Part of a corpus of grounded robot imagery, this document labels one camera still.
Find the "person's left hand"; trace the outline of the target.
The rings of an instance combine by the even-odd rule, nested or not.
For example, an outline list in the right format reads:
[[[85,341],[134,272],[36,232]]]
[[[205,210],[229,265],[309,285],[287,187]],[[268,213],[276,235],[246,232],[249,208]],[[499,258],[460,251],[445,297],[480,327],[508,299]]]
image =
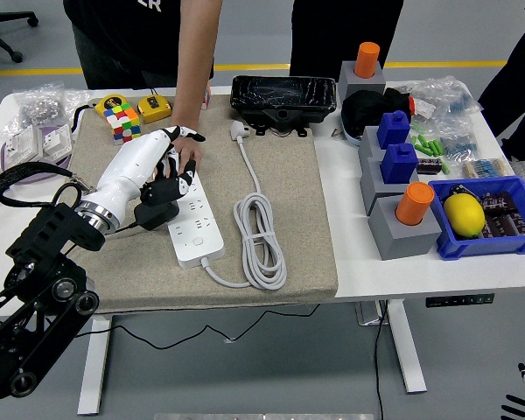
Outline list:
[[[194,160],[196,162],[196,166],[200,165],[202,160],[202,151],[199,142],[196,142],[190,137],[179,137],[173,142],[173,144],[179,154],[179,175],[185,171],[186,164],[190,160]]]

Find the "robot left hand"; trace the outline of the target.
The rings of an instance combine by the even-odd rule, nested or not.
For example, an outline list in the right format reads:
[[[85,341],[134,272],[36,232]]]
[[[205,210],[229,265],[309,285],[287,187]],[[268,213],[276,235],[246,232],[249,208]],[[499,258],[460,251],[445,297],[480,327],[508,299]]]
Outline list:
[[[155,221],[167,221],[165,206],[188,193],[196,172],[196,162],[190,160],[179,175],[179,154],[173,144],[179,137],[206,140],[193,129],[173,126],[125,143],[95,190],[81,198],[76,212],[100,232],[112,234],[124,222],[128,203],[140,199]]]

